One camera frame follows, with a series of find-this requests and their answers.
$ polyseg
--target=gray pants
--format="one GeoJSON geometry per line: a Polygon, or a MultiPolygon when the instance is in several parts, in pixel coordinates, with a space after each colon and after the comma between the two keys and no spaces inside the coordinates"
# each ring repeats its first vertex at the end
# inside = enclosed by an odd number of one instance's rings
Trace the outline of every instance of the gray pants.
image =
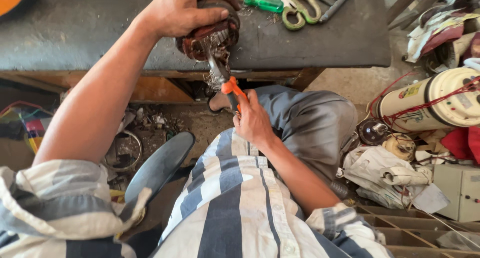
{"type": "Polygon", "coordinates": [[[324,182],[331,183],[357,124],[357,110],[330,91],[299,92],[281,85],[256,88],[283,144],[324,182]]]}

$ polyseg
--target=white and blue striped shirt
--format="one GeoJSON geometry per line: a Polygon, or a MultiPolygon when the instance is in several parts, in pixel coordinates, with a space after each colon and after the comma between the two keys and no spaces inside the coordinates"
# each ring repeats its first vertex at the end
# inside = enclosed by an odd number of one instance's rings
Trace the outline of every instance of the white and blue striped shirt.
{"type": "MultiPolygon", "coordinates": [[[[128,229],[149,189],[123,216],[112,209],[105,170],[91,162],[54,160],[16,175],[4,167],[0,175],[0,257],[75,258],[81,245],[91,257],[135,257],[125,243],[91,239],[128,229]]],[[[197,161],[153,257],[393,256],[351,207],[305,219],[267,158],[229,129],[197,161]]]]}

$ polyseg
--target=hand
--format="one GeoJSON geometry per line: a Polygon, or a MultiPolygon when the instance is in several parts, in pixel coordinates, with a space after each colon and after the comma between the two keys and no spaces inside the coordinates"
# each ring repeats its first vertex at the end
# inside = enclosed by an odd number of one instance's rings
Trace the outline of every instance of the hand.
{"type": "Polygon", "coordinates": [[[249,102],[243,96],[238,96],[237,101],[240,104],[242,117],[240,120],[235,115],[233,124],[241,137],[262,151],[278,137],[273,133],[267,111],[258,103],[257,92],[249,89],[245,90],[245,93],[249,102]]]}
{"type": "MultiPolygon", "coordinates": [[[[236,0],[225,0],[240,10],[236,0]]],[[[153,0],[140,14],[146,28],[161,37],[180,37],[195,28],[224,20],[229,11],[224,8],[197,9],[197,0],[153,0]]]]}

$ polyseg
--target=screwdriver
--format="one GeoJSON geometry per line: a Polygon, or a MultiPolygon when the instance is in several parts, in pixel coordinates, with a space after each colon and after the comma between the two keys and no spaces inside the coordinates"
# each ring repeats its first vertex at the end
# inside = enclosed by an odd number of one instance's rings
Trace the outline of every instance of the screwdriver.
{"type": "Polygon", "coordinates": [[[264,11],[281,13],[283,11],[283,2],[281,0],[243,0],[247,6],[256,6],[264,11]]]}

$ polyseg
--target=scissors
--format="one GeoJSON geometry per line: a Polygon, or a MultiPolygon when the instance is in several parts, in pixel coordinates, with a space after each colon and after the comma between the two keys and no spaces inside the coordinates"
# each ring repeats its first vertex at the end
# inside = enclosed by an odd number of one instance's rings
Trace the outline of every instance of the scissors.
{"type": "Polygon", "coordinates": [[[282,21],[285,27],[290,30],[299,30],[303,28],[305,22],[309,24],[315,24],[320,20],[322,11],[320,6],[315,0],[306,0],[315,10],[315,16],[312,17],[308,13],[308,9],[299,0],[281,0],[283,2],[282,21]],[[288,19],[288,15],[296,15],[297,23],[291,23],[288,19]]]}

